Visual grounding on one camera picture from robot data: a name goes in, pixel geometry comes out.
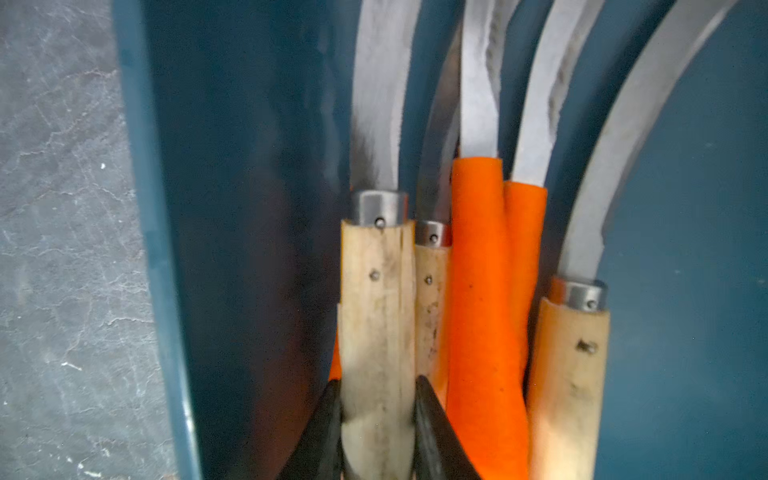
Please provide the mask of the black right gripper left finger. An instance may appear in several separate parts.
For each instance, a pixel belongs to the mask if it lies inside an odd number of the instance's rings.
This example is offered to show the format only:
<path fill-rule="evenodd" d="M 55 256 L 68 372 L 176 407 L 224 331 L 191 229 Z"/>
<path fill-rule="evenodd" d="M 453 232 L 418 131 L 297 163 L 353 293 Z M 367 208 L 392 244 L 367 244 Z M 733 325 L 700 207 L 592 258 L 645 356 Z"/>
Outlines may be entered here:
<path fill-rule="evenodd" d="M 341 382 L 330 380 L 278 479 L 339 480 L 341 450 Z"/>

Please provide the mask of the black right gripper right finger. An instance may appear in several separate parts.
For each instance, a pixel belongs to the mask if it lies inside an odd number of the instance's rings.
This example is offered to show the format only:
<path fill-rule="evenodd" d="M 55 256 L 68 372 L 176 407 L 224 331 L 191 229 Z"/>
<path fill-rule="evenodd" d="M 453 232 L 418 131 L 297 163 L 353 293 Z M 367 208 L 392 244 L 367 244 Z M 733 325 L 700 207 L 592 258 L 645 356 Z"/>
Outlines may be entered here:
<path fill-rule="evenodd" d="M 415 383 L 416 479 L 480 479 L 426 376 Z"/>

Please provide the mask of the orange handle sickle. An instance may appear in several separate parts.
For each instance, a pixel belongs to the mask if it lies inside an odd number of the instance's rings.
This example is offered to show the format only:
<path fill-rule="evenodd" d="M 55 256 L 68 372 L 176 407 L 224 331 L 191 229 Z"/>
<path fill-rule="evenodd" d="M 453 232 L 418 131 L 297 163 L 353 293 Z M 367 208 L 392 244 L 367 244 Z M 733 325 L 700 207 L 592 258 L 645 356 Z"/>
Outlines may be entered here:
<path fill-rule="evenodd" d="M 528 321 L 547 208 L 544 184 L 573 71 L 603 5 L 602 0 L 552 2 L 527 83 L 512 172 L 504 182 L 509 313 L 514 333 L 511 350 L 519 385 L 529 354 Z"/>
<path fill-rule="evenodd" d="M 338 333 L 334 335 L 333 353 L 328 380 L 340 380 L 342 375 Z"/>
<path fill-rule="evenodd" d="M 452 166 L 453 251 L 447 415 L 484 479 L 524 479 L 527 419 L 498 152 L 501 70 L 514 1 L 468 1 Z"/>

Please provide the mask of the wooden handle sickle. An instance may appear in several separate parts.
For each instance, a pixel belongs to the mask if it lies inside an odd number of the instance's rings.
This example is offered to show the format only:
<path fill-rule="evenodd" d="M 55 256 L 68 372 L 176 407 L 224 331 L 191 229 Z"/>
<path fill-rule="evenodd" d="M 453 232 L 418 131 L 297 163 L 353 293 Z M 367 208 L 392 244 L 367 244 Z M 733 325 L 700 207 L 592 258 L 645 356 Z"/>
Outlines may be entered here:
<path fill-rule="evenodd" d="M 415 370 L 441 405 L 448 390 L 448 325 L 452 252 L 450 177 L 459 136 L 462 27 L 443 60 L 422 144 L 417 182 Z"/>
<path fill-rule="evenodd" d="M 597 279 L 606 222 L 679 78 L 733 5 L 675 2 L 603 124 L 539 307 L 527 395 L 533 479 L 594 475 L 610 335 L 607 288 Z"/>
<path fill-rule="evenodd" d="M 360 9 L 338 305 L 347 479 L 408 479 L 413 470 L 414 224 L 399 153 L 419 12 L 417 1 L 365 1 Z"/>

